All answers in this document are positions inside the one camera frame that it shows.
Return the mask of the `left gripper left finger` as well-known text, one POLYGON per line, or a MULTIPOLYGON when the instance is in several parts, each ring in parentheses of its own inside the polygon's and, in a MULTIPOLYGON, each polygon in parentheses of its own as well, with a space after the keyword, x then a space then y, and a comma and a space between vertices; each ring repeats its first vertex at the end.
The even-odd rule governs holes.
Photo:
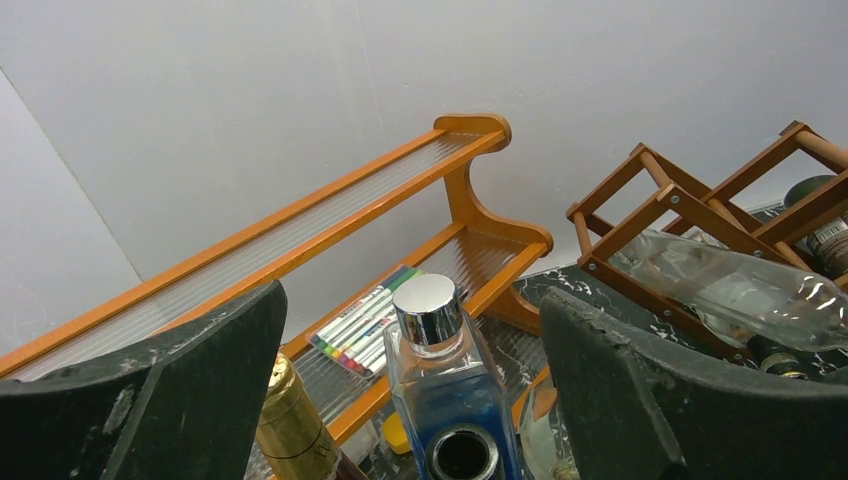
POLYGON ((288 309, 273 281, 180 326, 1 384, 5 479, 240 479, 288 309))

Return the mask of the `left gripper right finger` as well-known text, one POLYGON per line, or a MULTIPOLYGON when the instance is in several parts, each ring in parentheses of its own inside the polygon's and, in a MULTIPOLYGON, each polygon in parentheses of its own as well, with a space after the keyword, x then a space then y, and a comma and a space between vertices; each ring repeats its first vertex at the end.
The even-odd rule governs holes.
POLYGON ((559 288, 543 347, 584 479, 843 479, 847 389, 718 360, 559 288))

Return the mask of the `clear glass bottle white label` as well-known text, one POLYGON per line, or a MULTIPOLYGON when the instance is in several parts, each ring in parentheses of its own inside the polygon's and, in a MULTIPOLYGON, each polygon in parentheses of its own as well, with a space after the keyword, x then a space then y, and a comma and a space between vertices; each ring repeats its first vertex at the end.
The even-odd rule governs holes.
POLYGON ((569 436, 550 377, 532 387, 520 415, 518 438, 526 479, 579 479, 569 436))

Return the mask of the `dark bottle gold cap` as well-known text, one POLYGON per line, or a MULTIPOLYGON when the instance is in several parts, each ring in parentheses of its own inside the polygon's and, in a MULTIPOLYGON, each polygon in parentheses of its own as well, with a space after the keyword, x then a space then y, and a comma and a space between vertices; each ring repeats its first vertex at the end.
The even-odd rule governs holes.
POLYGON ((330 435, 291 361, 276 356, 256 441, 275 477, 358 480, 366 475, 330 435))

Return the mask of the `clear bottle black cap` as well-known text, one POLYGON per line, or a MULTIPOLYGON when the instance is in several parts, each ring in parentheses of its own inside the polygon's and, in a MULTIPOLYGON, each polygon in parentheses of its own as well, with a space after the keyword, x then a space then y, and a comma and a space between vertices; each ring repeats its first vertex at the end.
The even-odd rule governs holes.
POLYGON ((761 335, 752 336, 746 347, 761 371, 783 378, 809 379, 807 369, 789 348, 761 335))

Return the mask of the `green bottle black cap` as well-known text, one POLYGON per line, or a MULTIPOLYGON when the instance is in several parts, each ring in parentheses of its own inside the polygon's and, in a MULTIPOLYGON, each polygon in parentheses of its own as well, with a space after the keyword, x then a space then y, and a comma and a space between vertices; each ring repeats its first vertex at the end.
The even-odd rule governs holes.
POLYGON ((431 479, 504 479, 503 461, 494 437, 469 423, 440 430, 427 445, 425 465, 431 479))

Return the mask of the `blue square bottle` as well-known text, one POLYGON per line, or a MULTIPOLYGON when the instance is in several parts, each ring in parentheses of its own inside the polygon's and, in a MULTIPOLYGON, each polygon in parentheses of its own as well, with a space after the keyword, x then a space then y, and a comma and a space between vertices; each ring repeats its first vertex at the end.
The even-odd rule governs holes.
POLYGON ((389 389, 423 479, 425 454, 442 429, 469 423, 495 439, 504 479, 522 476, 517 435, 494 359, 448 277, 423 274, 394 293, 397 320, 384 331, 389 389))

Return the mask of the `dark bottle white label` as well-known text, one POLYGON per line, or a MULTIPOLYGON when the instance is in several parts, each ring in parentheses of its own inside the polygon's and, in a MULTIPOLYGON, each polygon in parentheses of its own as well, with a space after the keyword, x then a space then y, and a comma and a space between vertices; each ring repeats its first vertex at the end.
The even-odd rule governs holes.
MULTIPOLYGON (((784 196, 783 207, 789 209, 832 178, 834 175, 817 175, 796 183, 784 196)), ((847 273, 847 213, 814 230, 804 243, 829 276, 837 278, 847 273)))

